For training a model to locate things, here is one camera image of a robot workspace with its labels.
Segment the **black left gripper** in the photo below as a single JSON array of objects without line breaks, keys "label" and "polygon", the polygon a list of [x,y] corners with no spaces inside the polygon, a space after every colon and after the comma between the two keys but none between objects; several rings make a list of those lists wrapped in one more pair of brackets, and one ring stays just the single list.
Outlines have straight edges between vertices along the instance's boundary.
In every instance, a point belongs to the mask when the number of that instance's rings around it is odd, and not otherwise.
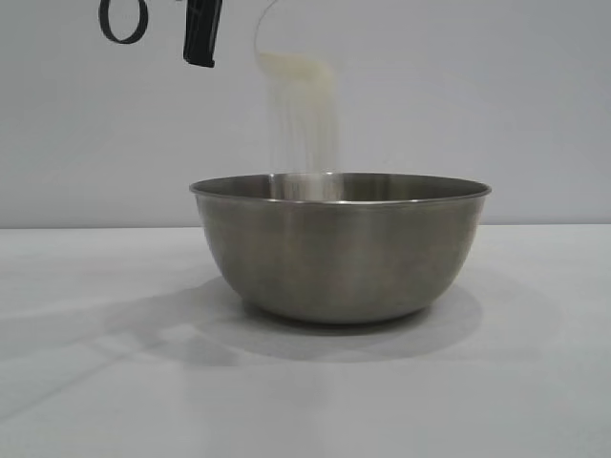
[{"label": "black left gripper", "polygon": [[214,51],[222,0],[188,0],[183,59],[190,65],[214,68]]}]

